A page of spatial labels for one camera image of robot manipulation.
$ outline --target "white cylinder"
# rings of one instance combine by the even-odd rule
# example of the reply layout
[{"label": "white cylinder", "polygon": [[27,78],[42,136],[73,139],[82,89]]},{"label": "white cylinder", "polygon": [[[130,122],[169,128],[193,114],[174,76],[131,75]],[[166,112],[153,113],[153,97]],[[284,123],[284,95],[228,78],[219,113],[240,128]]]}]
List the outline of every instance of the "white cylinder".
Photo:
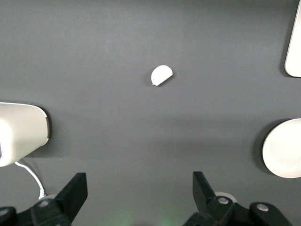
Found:
[{"label": "white cylinder", "polygon": [[48,118],[41,108],[0,102],[0,167],[43,146],[48,136]]}]

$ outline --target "small white piece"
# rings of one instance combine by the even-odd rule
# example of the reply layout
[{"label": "small white piece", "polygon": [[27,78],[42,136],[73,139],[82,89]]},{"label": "small white piece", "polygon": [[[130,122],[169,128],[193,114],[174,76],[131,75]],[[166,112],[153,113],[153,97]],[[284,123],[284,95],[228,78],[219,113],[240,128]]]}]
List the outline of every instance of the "small white piece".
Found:
[{"label": "small white piece", "polygon": [[225,196],[225,197],[231,199],[233,202],[236,202],[236,203],[237,203],[236,198],[235,198],[233,195],[229,194],[229,193],[225,193],[225,192],[215,192],[215,195],[216,195],[216,196]]},{"label": "small white piece", "polygon": [[152,85],[158,86],[173,75],[173,71],[166,65],[157,67],[151,74]]}]

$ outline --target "white disc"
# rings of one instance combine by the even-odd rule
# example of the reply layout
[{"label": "white disc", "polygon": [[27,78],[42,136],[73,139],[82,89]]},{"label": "white disc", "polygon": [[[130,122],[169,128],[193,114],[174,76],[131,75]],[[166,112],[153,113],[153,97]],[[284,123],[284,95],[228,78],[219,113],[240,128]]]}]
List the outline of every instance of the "white disc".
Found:
[{"label": "white disc", "polygon": [[158,86],[172,75],[173,71],[170,67],[161,65],[155,68],[155,70],[151,74],[150,79],[153,85]]},{"label": "white disc", "polygon": [[268,169],[277,176],[301,177],[301,119],[276,126],[264,141],[262,155]]}]

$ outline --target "white cable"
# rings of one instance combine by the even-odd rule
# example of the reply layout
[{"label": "white cable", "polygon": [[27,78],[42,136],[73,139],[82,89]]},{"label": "white cable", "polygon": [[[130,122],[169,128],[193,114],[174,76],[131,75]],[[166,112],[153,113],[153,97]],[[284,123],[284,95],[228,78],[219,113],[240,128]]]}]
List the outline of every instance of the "white cable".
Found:
[{"label": "white cable", "polygon": [[17,161],[15,162],[15,164],[16,164],[17,166],[20,166],[20,167],[25,168],[25,169],[33,176],[33,178],[37,181],[37,183],[38,183],[38,185],[39,185],[39,187],[40,187],[40,196],[39,196],[39,200],[40,200],[41,198],[44,198],[44,197],[46,196],[45,189],[44,189],[44,187],[43,187],[43,185],[42,185],[40,179],[38,178],[38,176],[35,175],[35,173],[34,173],[28,166],[25,166],[25,165],[23,165],[23,164],[21,164],[21,163],[19,163],[19,162],[17,162]]}]

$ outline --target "white device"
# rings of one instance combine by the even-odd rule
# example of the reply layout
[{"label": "white device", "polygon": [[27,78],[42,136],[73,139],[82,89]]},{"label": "white device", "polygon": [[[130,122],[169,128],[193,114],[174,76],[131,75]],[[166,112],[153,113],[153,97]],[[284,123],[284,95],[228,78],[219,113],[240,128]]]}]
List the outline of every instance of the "white device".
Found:
[{"label": "white device", "polygon": [[286,72],[293,77],[301,77],[301,1],[299,2],[290,45],[285,61]]},{"label": "white device", "polygon": [[41,108],[0,102],[0,167],[20,160],[48,139],[48,118]]}]

